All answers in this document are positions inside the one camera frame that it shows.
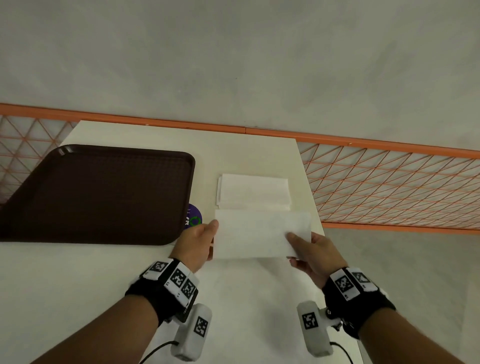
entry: wristband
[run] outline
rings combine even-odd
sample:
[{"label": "wristband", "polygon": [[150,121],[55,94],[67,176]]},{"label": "wristband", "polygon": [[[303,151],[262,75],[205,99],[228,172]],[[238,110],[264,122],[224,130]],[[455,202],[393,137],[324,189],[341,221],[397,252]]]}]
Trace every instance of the wristband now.
[{"label": "wristband", "polygon": [[198,284],[198,278],[181,261],[168,258],[154,262],[125,295],[145,297],[155,310],[160,326],[165,318],[184,311]]},{"label": "wristband", "polygon": [[381,308],[396,310],[393,303],[358,268],[342,268],[332,273],[322,292],[332,317],[339,317],[347,334],[358,339],[365,321]]}]

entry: dark brown plastic tray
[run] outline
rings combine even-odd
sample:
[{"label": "dark brown plastic tray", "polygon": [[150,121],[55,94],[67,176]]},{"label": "dark brown plastic tray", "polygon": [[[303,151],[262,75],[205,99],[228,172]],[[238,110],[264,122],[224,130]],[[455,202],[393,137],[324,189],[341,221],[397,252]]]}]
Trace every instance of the dark brown plastic tray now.
[{"label": "dark brown plastic tray", "polygon": [[185,225],[194,168],[184,152],[61,146],[0,210],[0,241],[171,243]]}]

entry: paper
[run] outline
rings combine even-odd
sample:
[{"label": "paper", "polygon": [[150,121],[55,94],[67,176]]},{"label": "paper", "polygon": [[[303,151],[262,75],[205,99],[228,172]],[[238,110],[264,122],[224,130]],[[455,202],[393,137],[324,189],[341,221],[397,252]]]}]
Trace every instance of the paper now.
[{"label": "paper", "polygon": [[216,210],[219,222],[214,259],[297,256],[285,234],[293,232],[311,241],[308,212]]},{"label": "paper", "polygon": [[220,209],[289,211],[288,179],[223,174],[218,179],[217,205]]}]

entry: purple sticker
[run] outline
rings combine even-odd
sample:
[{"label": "purple sticker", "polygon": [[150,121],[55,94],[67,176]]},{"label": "purple sticker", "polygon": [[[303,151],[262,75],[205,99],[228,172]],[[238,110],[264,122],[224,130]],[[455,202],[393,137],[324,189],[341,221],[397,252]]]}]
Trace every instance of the purple sticker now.
[{"label": "purple sticker", "polygon": [[187,211],[187,221],[185,222],[185,229],[191,228],[192,226],[196,226],[202,223],[202,214],[200,213],[199,209],[197,209],[194,205],[188,204],[188,211]]}]

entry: person's right arm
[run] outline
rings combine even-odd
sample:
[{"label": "person's right arm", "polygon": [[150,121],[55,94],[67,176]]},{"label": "person's right arm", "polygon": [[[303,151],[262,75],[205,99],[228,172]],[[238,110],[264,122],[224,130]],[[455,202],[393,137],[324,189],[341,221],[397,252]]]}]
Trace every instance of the person's right arm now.
[{"label": "person's right arm", "polygon": [[[308,243],[289,233],[287,240],[299,257],[290,258],[290,264],[307,273],[320,289],[330,274],[348,266],[332,241],[322,235],[312,232],[312,243]],[[359,329],[359,336],[374,364],[462,364],[390,308],[374,312]]]}]

